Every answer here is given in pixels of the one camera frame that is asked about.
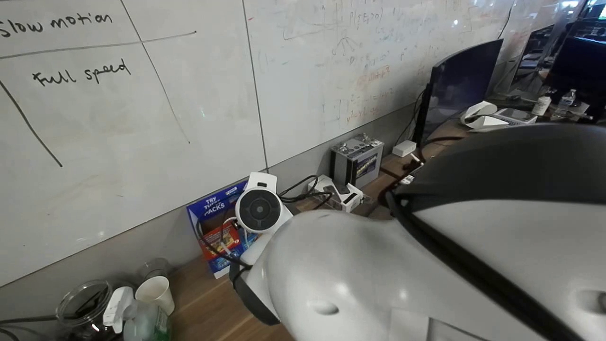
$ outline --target spray bottle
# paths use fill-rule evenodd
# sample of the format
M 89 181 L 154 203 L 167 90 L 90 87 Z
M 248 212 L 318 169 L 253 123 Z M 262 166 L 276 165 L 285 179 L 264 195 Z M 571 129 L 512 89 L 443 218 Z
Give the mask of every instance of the spray bottle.
M 133 288 L 123 286 L 114 291 L 105 313 L 103 325 L 114 333 L 122 333 L 124 341 L 170 341 L 168 316 L 159 306 L 135 300 Z

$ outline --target paper cup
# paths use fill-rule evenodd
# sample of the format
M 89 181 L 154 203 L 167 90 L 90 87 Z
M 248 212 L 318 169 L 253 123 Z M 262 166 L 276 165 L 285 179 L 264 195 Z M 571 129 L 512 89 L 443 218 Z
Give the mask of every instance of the paper cup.
M 170 293 L 168 279 L 164 276 L 152 277 L 143 282 L 137 289 L 135 298 L 142 302 L 158 305 L 166 312 L 166 315 L 175 311 L 175 301 L 173 301 L 173 295 Z

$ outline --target water bottle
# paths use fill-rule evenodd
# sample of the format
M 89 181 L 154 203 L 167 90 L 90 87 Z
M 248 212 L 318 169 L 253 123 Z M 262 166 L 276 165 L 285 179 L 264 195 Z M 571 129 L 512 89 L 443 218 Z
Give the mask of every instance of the water bottle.
M 575 99 L 576 99 L 576 90 L 572 89 L 568 93 L 566 93 L 564 96 L 562 96 L 562 99 L 560 100 L 560 103 L 558 104 L 558 109 L 552 115 L 552 117 L 553 118 L 565 118 L 568 108 L 570 108 L 572 106 Z

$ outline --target gray battery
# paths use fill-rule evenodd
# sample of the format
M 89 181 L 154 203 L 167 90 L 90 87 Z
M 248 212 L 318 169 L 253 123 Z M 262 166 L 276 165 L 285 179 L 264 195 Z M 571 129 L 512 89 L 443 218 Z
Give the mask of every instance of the gray battery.
M 330 149 L 330 177 L 335 184 L 362 188 L 378 178 L 385 144 L 366 134 L 356 135 Z

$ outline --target computer monitor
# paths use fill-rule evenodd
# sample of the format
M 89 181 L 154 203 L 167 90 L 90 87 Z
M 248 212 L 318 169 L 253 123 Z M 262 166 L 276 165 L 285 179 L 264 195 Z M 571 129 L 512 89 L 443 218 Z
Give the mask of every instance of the computer monitor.
M 566 38 L 545 84 L 565 93 L 576 89 L 578 98 L 592 106 L 606 104 L 606 42 Z
M 503 39 L 460 51 L 437 63 L 423 93 L 413 142 L 484 100 Z

